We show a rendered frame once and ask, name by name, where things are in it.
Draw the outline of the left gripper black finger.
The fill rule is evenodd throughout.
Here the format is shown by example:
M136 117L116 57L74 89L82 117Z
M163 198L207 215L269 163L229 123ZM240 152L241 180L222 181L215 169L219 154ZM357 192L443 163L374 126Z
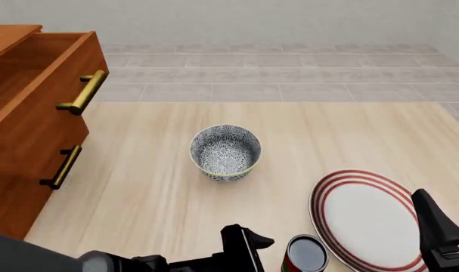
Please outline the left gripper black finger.
M268 247L270 247L270 246L272 246L274 244L274 240L273 239L258 235L256 233L254 233L252 230L250 231L250 239L251 239L252 247L255 250L267 249Z

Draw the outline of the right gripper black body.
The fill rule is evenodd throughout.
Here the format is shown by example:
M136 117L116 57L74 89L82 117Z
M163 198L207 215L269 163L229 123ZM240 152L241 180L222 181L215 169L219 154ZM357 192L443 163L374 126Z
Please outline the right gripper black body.
M459 272L459 244L430 247L428 270L429 272Z

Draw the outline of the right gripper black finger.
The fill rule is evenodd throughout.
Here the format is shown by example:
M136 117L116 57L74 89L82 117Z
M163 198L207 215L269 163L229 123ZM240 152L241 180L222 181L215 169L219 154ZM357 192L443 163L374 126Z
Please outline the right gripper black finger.
M411 199L418 219L422 255L435 252L445 257L459 257L459 227L426 190L416 190Z

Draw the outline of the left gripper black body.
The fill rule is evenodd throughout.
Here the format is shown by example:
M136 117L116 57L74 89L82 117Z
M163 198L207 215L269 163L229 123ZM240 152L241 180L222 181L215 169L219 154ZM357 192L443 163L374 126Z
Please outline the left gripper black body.
M265 272L258 250L252 247L250 229L232 224L221 230L223 253L220 272Z

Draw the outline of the closed wooden drawer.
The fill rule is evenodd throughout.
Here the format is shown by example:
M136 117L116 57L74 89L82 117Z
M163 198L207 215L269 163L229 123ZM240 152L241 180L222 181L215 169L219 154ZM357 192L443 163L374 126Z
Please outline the closed wooden drawer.
M0 175L50 178L64 160L60 152L87 135L85 120L68 113L1 122Z

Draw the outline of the wooden cabinet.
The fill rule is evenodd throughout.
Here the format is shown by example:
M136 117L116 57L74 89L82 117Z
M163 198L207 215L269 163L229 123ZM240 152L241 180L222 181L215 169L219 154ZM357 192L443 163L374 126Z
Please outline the wooden cabinet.
M43 32L40 25L0 24L0 56L32 34L40 32ZM50 178L0 175L1 234L19 240L27 235L54 191L39 182L42 179L51 179L55 174L56 172Z

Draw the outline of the open wooden drawer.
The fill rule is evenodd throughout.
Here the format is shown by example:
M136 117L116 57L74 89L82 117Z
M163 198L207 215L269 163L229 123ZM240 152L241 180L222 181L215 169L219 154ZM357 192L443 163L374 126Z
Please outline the open wooden drawer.
M47 117L72 102L86 83L80 76L109 74L95 32L35 33L0 56L0 124Z

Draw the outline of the red green tin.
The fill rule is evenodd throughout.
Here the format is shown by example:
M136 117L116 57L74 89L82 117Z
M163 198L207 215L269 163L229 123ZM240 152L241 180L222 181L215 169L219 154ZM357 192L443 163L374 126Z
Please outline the red green tin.
M281 272L324 272L327 265L324 244L312 235L297 235L287 244Z

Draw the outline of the white plate with red rings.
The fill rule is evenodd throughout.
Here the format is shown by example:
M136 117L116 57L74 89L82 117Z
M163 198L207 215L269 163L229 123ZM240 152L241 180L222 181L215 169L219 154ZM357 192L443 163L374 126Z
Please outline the white plate with red rings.
M430 272L411 192L387 176L326 174L309 195L309 215L323 244L353 272Z

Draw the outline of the blue white patterned bowl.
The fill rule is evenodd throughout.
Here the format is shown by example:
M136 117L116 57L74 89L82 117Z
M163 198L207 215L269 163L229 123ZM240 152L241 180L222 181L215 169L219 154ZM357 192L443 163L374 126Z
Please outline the blue white patterned bowl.
M253 170L261 158L262 145L247 128L217 124L194 135L189 153L205 176L225 183L245 178Z

